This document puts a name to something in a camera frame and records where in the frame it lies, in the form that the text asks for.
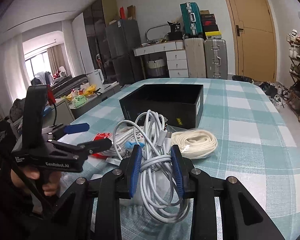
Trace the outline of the person's left hand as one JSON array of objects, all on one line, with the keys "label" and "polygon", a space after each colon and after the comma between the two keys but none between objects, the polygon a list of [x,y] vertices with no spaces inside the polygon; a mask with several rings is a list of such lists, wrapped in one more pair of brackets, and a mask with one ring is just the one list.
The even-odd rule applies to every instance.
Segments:
[{"label": "person's left hand", "polygon": [[[21,172],[23,172],[23,174],[31,181],[36,181],[40,179],[40,172],[36,168],[27,166],[19,168],[19,170],[21,170]],[[44,194],[47,197],[51,197],[57,194],[61,176],[62,173],[59,171],[53,171],[50,173],[47,183],[42,186],[42,190],[44,191]],[[13,170],[11,170],[11,181],[14,186],[23,189],[23,191],[27,194],[30,193],[28,187]]]}]

